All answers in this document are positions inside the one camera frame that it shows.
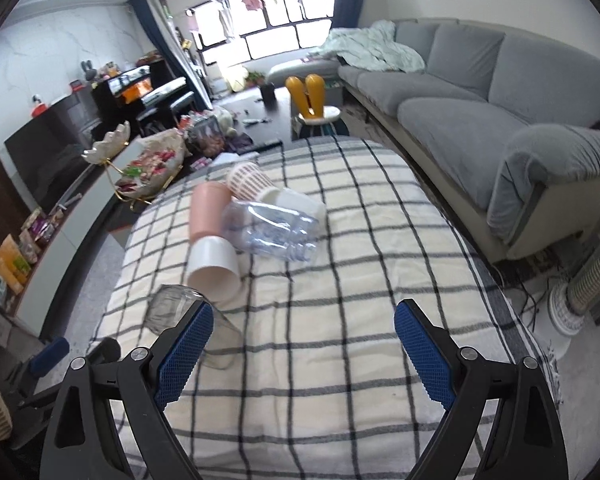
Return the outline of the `pink and white cup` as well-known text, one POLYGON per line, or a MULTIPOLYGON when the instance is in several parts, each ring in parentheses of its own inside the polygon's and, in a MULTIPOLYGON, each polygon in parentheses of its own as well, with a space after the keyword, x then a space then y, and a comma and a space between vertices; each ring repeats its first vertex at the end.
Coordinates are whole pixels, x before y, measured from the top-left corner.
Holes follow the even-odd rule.
POLYGON ((222 235, 222 214, 231 201, 220 182, 196 185, 190 198, 186 284, 212 302, 231 300, 240 287, 234 246, 222 235))

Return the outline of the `black television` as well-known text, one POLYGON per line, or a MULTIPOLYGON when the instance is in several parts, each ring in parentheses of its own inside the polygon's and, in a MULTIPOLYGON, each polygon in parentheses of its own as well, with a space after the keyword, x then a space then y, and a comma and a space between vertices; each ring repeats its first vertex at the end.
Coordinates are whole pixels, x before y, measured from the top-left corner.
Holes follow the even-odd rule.
POLYGON ((6 142, 9 156, 35 203, 49 212, 87 170, 82 153, 102 124, 92 90, 84 88, 32 118, 6 142))

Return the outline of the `dark cup on table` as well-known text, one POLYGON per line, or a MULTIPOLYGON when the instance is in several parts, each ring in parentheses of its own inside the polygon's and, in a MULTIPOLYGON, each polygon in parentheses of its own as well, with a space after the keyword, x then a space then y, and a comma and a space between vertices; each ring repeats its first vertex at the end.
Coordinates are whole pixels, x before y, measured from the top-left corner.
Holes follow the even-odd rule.
POLYGON ((262 103, 266 107, 273 106, 277 103, 275 95, 275 84, 260 84, 259 86, 262 103))

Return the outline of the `light green blanket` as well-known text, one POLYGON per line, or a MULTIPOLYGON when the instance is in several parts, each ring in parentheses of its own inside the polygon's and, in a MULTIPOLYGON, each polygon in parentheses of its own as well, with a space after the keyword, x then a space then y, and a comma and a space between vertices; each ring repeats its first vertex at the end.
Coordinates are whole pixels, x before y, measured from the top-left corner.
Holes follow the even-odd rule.
POLYGON ((422 56, 394 38, 396 23, 387 20, 370 27, 333 28, 315 52, 342 58, 347 65, 370 72, 423 72, 426 63, 422 56))

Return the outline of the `grey tv console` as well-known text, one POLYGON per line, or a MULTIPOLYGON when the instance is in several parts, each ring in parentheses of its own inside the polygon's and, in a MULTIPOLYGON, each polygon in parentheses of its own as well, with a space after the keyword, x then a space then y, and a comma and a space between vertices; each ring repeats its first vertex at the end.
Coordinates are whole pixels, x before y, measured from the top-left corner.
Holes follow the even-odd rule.
POLYGON ((52 239, 34 266, 26 287, 19 295, 14 323, 39 337, 70 266, 96 224, 117 201, 114 181, 118 171, 142 151, 140 139, 132 140, 110 165, 90 165, 61 196, 59 203, 68 208, 52 239))

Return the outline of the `white electric heater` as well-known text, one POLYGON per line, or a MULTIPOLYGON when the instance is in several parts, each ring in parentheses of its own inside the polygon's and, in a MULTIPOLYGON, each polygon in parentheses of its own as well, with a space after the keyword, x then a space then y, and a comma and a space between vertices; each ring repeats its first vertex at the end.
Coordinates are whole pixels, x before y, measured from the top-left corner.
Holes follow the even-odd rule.
POLYGON ((587 320, 600 325, 600 222, 588 240, 586 257, 548 289, 532 330, 545 351, 559 360, 587 320))

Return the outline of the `black remote control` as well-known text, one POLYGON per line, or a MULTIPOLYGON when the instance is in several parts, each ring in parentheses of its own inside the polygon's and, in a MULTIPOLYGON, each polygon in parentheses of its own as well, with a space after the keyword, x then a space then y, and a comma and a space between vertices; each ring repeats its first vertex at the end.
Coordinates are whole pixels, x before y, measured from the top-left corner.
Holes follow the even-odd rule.
POLYGON ((267 151, 274 150, 274 148, 279 148, 282 146, 284 142, 280 139, 268 140, 258 144, 252 144, 249 146, 245 146, 244 148, 240 148, 236 151, 237 155, 245 155, 249 153, 264 153, 267 151))

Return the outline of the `snack packets pile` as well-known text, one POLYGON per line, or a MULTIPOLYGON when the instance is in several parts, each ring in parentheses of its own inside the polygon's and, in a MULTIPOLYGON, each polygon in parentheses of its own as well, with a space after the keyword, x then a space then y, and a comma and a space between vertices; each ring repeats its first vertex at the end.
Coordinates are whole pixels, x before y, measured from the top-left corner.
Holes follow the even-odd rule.
POLYGON ((0 308, 6 308, 8 295, 19 296, 24 291, 65 215, 65 206, 56 206, 50 214, 36 208, 17 237, 4 238, 0 246, 0 308))

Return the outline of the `snack filled shell bowl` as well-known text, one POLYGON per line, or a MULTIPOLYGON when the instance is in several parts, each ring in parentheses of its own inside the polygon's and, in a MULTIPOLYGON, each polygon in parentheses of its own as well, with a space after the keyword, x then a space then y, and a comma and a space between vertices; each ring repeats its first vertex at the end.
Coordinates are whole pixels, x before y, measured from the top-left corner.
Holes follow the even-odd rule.
POLYGON ((124 200, 148 200, 159 194, 180 172, 188 153, 184 136, 175 128, 143 138, 140 144, 143 151, 114 182, 117 196, 124 200))

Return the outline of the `potted green plant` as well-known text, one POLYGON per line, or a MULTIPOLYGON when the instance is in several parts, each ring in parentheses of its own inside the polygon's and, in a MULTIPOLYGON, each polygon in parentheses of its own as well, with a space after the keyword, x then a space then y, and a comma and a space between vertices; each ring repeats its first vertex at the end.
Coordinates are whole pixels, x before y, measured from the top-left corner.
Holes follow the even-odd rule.
POLYGON ((254 88, 260 87, 265 82, 265 74, 260 72, 252 72, 251 70, 248 72, 247 76, 245 76, 245 87, 246 88, 254 88))

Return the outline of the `yellow rabbit ear stool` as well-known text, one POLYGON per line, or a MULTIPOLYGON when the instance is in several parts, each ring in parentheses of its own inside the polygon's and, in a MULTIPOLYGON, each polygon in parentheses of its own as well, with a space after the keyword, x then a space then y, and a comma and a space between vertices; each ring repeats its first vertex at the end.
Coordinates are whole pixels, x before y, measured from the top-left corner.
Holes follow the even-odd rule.
POLYGON ((318 136, 338 136, 347 128, 341 120, 341 110, 326 104, 326 86, 322 76, 309 74, 301 80, 290 76, 285 81, 292 102, 297 107, 297 139, 311 139, 318 136))

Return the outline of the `white papers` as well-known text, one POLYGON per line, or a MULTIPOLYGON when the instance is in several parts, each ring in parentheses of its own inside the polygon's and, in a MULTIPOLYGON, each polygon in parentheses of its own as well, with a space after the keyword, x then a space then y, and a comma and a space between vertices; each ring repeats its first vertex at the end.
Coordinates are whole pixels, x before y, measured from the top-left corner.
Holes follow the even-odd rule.
POLYGON ((238 155, 236 153, 221 153, 218 156, 216 156, 215 159, 212 160, 210 166, 216 167, 227 164, 234 164, 235 162, 242 162, 243 160, 252 159, 252 156, 252 153, 243 155, 238 155))

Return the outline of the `clear smoky plastic cup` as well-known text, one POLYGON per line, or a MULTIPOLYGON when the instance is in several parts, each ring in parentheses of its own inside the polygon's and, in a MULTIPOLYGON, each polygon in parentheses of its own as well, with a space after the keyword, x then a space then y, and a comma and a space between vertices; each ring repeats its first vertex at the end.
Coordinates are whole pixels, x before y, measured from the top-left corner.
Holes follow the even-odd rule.
MULTIPOLYGON (((196 300, 203 300, 195 289, 183 285, 161 285, 149 301, 145 314, 145 327, 156 336, 178 325, 181 318, 196 300)), ((213 332, 204 346, 202 364, 215 370, 227 370, 235 359, 235 350, 242 346, 244 336, 238 328, 215 306, 213 332)))

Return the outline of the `dark coffee table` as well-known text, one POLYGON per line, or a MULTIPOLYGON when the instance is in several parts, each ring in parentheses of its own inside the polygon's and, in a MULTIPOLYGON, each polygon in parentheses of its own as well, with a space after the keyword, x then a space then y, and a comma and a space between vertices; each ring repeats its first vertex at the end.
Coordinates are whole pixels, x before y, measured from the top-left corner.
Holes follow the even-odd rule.
POLYGON ((238 134, 248 134, 254 144, 273 140, 291 141, 291 102, 286 88, 274 90, 275 100, 266 104, 258 88, 244 90, 216 99, 214 107, 228 110, 234 117, 238 134))

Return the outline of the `empty white shell bowl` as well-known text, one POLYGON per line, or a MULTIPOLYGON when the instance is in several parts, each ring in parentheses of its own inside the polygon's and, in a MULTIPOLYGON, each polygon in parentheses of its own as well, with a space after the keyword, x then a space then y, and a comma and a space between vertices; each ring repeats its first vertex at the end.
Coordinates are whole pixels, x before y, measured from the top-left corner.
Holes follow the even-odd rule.
POLYGON ((128 122, 119 124, 117 128, 107 132, 101 141, 96 141, 91 148, 85 150, 82 158, 88 164, 103 165, 129 145, 130 134, 131 126, 128 122))

